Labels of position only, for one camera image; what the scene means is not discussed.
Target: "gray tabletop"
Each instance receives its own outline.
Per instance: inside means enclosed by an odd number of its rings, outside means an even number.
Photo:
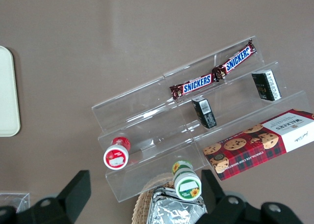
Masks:
[[[0,45],[14,56],[22,126],[0,138],[0,190],[30,192],[34,204],[89,169],[92,196],[77,223],[131,223],[136,197],[116,201],[91,107],[252,35],[265,62],[279,61],[287,86],[312,105],[313,30],[313,0],[0,0]],[[313,145],[221,186],[313,223]]]

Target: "foil wrapper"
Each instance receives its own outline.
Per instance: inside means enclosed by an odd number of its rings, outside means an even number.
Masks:
[[[184,201],[169,188],[156,189],[152,195],[146,224],[195,224],[206,213],[203,198]]]

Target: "clear acrylic display stand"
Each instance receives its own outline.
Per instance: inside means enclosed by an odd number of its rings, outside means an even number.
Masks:
[[[23,212],[30,208],[29,193],[0,192],[0,206],[13,206],[16,212]]]
[[[210,73],[213,67],[241,50],[249,39],[253,40],[257,53],[225,80],[173,100],[170,86]],[[280,100],[270,102],[259,98],[251,73],[262,69],[273,70],[282,94]],[[209,100],[216,127],[206,129],[198,121],[191,103],[197,96]],[[232,135],[231,128],[239,130],[240,123],[241,127],[249,127],[255,121],[260,122],[260,112],[268,119],[272,116],[268,112],[283,111],[290,104],[290,108],[301,106],[300,101],[292,100],[294,97],[307,101],[304,92],[292,96],[287,93],[277,62],[265,66],[255,37],[208,55],[92,108],[103,131],[99,143],[104,151],[115,137],[125,136],[131,142],[127,166],[121,170],[108,169],[106,179],[117,200],[123,201],[171,181],[171,167],[178,160],[190,161],[195,170],[203,168],[208,165],[202,153],[206,145],[219,141],[223,135]],[[232,104],[225,104],[225,98]]]

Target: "chocolate bar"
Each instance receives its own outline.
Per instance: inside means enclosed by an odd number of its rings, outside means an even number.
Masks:
[[[225,79],[227,74],[247,60],[254,53],[256,53],[256,49],[253,45],[253,41],[250,39],[249,43],[243,49],[235,53],[234,56],[228,59],[225,63],[213,68],[212,73],[215,81],[218,82],[221,79]]]
[[[201,89],[220,79],[225,79],[225,76],[235,69],[239,64],[243,63],[248,57],[256,53],[253,41],[250,39],[245,48],[241,49],[234,56],[228,59],[224,64],[216,66],[211,73],[200,76],[196,79],[189,80],[183,84],[173,85],[170,87],[173,99],[177,99],[195,90]]]
[[[198,90],[213,83],[213,74],[203,75],[199,78],[189,80],[186,83],[173,85],[170,87],[173,98],[176,100],[178,97],[186,95],[192,91]]]

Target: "small black box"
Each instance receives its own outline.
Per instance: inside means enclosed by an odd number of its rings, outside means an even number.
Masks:
[[[211,111],[209,102],[202,97],[196,97],[192,99],[195,111],[200,119],[202,125],[206,128],[212,128],[217,125],[214,114]]]
[[[252,73],[260,98],[275,101],[281,98],[275,77],[271,69]]]

